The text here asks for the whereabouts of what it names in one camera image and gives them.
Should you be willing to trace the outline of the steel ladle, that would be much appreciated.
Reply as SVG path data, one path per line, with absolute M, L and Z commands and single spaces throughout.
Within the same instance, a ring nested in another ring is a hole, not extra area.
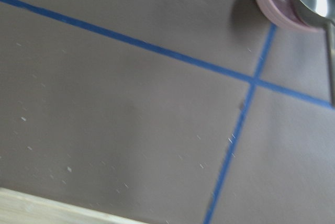
M 293 0 L 293 3 L 303 22 L 326 33 L 330 96 L 334 106 L 334 0 Z

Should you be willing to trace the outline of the wooden cutting board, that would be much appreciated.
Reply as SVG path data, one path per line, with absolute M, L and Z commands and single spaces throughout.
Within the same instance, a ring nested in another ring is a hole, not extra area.
M 2 187 L 1 223 L 140 223 L 140 221 Z

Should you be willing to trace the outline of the pink bowl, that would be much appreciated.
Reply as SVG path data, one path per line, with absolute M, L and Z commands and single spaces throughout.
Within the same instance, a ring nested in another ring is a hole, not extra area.
M 282 29 L 299 32 L 320 32 L 321 28 L 304 23 L 296 13 L 293 0 L 256 0 L 264 16 Z

